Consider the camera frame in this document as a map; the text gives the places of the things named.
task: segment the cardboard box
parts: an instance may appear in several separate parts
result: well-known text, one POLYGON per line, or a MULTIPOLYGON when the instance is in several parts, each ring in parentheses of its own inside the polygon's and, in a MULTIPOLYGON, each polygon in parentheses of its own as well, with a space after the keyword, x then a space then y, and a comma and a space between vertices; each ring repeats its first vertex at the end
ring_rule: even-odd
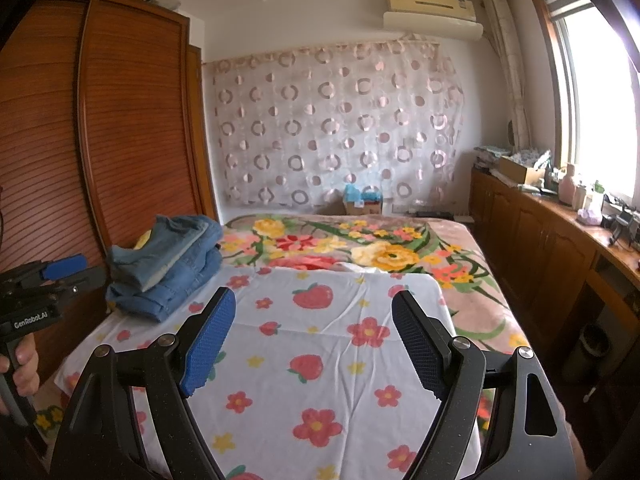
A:
POLYGON ((529 184, 530 186, 536 186, 540 178, 545 177, 545 170, 527 168, 505 156, 500 157, 498 171, 516 184, 529 184))
POLYGON ((354 202, 345 202, 344 208, 349 216, 382 214, 382 202, 365 202, 364 207, 356 207, 354 202))

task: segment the yellow cloth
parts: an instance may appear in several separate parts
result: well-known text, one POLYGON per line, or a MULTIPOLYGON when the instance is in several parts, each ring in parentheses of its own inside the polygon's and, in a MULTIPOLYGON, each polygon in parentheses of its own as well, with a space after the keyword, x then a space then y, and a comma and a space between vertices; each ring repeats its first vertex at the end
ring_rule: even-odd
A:
POLYGON ((150 236, 151 236, 151 229, 149 229, 149 231, 147 231, 140 238, 138 238, 138 241, 133 246, 133 248, 138 250, 138 249, 141 249, 142 247, 144 247, 144 245, 149 241, 149 237, 150 236))

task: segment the wooden wardrobe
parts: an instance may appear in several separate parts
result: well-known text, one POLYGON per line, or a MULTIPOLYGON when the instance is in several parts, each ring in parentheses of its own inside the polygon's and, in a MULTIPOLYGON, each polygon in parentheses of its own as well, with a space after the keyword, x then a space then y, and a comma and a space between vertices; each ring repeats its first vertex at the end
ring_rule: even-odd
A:
MULTIPOLYGON (((0 272, 104 264, 156 214, 215 218, 187 18, 141 0, 39 0, 0 51, 0 272)), ((105 314, 103 291, 36 335, 48 377, 105 314)))

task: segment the pink bottle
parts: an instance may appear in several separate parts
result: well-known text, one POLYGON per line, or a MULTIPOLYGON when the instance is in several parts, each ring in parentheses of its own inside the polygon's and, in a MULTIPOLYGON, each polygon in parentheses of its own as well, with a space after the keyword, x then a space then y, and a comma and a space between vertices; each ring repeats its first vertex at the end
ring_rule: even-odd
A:
POLYGON ((566 175, 558 185, 558 199, 563 204, 571 205, 575 192, 575 164, 566 165, 566 175))

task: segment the window frame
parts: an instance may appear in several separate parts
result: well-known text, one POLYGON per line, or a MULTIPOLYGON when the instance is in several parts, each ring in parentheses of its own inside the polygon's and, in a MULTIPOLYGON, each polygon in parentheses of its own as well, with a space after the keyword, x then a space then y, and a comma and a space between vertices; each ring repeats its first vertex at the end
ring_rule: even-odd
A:
MULTIPOLYGON (((558 168, 564 168, 568 162, 575 161, 580 149, 578 88, 575 83, 574 61, 568 39, 569 35, 564 19, 551 19, 545 0, 532 0, 532 2, 542 28, 551 68, 556 118, 554 163, 558 168)), ((629 70, 636 101, 636 131, 638 133, 634 198, 631 200, 631 197, 622 193, 614 193, 628 204, 640 206, 640 73, 631 60, 629 60, 629 70)))

